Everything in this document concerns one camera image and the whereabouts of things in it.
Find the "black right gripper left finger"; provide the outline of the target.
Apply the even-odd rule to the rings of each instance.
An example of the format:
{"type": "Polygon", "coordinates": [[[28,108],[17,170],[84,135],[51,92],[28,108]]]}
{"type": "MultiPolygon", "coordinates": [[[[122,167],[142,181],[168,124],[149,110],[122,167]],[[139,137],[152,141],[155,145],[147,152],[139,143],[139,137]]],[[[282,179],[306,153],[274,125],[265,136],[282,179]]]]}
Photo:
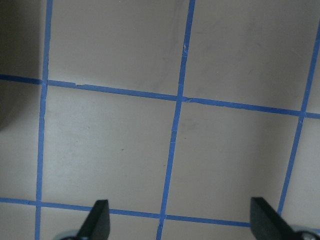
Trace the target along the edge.
{"type": "Polygon", "coordinates": [[[97,200],[76,234],[77,240],[107,240],[111,231],[109,202],[97,200]]]}

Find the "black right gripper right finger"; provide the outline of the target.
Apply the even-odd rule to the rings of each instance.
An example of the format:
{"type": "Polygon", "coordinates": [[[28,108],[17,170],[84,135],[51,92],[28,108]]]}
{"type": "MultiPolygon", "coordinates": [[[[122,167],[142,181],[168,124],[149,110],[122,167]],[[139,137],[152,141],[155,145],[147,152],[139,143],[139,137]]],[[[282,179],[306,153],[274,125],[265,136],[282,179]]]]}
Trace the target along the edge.
{"type": "Polygon", "coordinates": [[[250,200],[250,230],[256,240],[300,239],[263,197],[250,200]]]}

